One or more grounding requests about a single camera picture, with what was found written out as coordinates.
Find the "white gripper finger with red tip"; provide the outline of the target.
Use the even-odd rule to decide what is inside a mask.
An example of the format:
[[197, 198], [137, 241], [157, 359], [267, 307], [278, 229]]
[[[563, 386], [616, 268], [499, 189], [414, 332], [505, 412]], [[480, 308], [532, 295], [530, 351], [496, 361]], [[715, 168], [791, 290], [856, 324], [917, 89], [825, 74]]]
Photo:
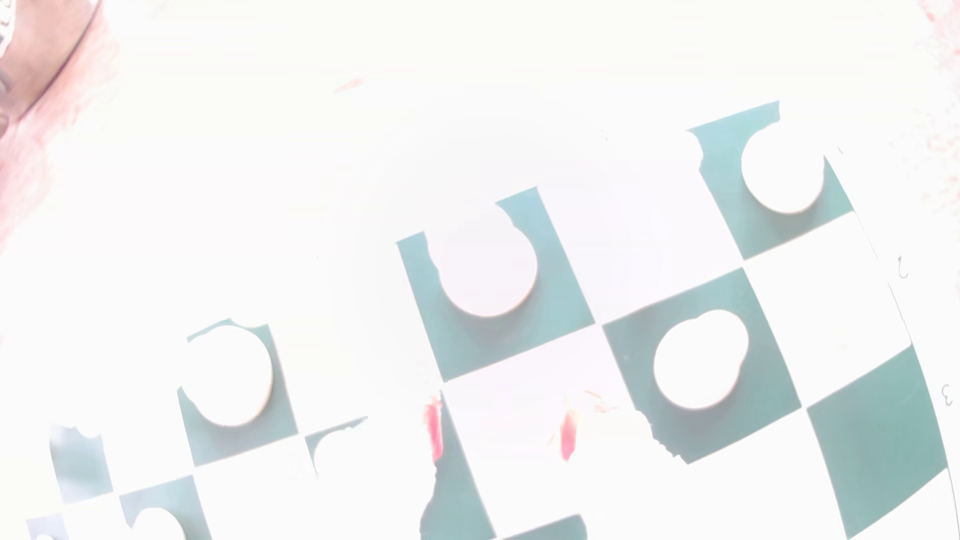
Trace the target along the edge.
[[652, 432], [642, 412], [570, 409], [558, 432], [588, 539], [735, 539], [713, 486]]
[[442, 402], [378, 410], [330, 434], [330, 538], [420, 539], [444, 453]]

